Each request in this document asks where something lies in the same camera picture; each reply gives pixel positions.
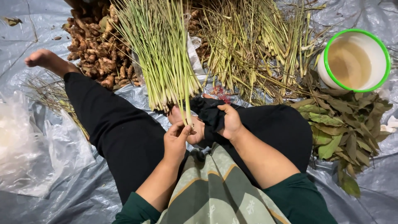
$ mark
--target person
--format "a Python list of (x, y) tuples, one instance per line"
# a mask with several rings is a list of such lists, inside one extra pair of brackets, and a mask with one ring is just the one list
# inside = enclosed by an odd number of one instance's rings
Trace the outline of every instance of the person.
[[(146, 112), (41, 49), (25, 59), (64, 79), (90, 142), (104, 157), (121, 203), (114, 224), (336, 224), (307, 178), (312, 131), (293, 108), (220, 105), (224, 127), (211, 131), (177, 107), (165, 131)], [(212, 147), (186, 150), (186, 141)]]

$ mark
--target pile of ginger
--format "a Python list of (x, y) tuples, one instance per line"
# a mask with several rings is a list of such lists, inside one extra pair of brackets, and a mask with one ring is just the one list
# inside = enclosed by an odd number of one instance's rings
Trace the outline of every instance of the pile of ginger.
[(115, 8), (99, 1), (92, 8), (72, 9), (72, 18), (62, 27), (72, 37), (68, 60), (80, 59), (82, 73), (109, 90), (128, 84), (139, 86), (128, 43), (112, 24), (118, 24)]

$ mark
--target red string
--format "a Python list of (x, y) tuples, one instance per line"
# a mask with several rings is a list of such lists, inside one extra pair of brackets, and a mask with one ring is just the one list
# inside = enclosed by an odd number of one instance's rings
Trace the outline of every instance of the red string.
[(216, 95), (218, 99), (223, 100), (226, 104), (231, 104), (231, 97), (228, 93), (225, 93), (225, 90), (221, 85), (211, 88), (210, 94)]

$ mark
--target bucket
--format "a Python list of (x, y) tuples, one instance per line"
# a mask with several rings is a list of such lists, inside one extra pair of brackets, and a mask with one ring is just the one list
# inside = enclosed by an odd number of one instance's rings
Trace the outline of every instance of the bucket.
[[(345, 51), (345, 55), (340, 57), (336, 53), (337, 47), (334, 47), (333, 44), (351, 46), (353, 48), (341, 48), (341, 52)], [(355, 55), (352, 53), (354, 48), (357, 49)], [(355, 61), (356, 66), (354, 67), (351, 65), (354, 64), (353, 61), (348, 62), (347, 59), (349, 57), (354, 59), (357, 56), (360, 59)], [(365, 30), (346, 29), (335, 34), (327, 43), (326, 48), (320, 55), (317, 68), (319, 77), (331, 88), (369, 92), (377, 89), (386, 81), (390, 73), (391, 63), (387, 48), (379, 38)], [(360, 74), (361, 76), (350, 76), (351, 80), (348, 81), (346, 80), (348, 78), (342, 77), (345, 72), (347, 74), (351, 72), (350, 74), (353, 75)]]

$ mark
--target green bucket rim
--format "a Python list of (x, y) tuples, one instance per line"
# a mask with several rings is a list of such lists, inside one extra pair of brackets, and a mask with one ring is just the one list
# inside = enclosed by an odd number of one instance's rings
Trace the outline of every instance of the green bucket rim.
[[(369, 89), (363, 89), (363, 90), (357, 90), (357, 89), (352, 89), (349, 88), (345, 85), (343, 85), (341, 82), (339, 82), (336, 77), (333, 75), (332, 71), (329, 68), (329, 63), (328, 63), (328, 51), (329, 51), (329, 47), (332, 44), (332, 42), (339, 37), (341, 34), (343, 33), (347, 33), (347, 32), (356, 32), (356, 33), (362, 33), (365, 34), (366, 36), (372, 38), (374, 41), (376, 41), (376, 43), (378, 43), (378, 45), (381, 47), (381, 49), (383, 50), (384, 56), (386, 57), (386, 70), (384, 72), (384, 76), (383, 78), (380, 80), (379, 83), (377, 83), (375, 86), (369, 88)], [(341, 88), (343, 89), (347, 89), (347, 90), (353, 90), (354, 92), (370, 92), (373, 91), (377, 88), (379, 88), (388, 78), (388, 75), (390, 74), (390, 70), (391, 70), (391, 62), (390, 62), (390, 54), (388, 53), (387, 47), (383, 44), (383, 42), (376, 37), (375, 35), (373, 35), (372, 33), (366, 31), (366, 30), (362, 30), (362, 29), (345, 29), (343, 31), (340, 31), (338, 33), (336, 33), (327, 43), (326, 48), (325, 48), (325, 52), (324, 52), (324, 64), (325, 64), (325, 68), (326, 71), (329, 75), (329, 77), (337, 84), (339, 85)]]

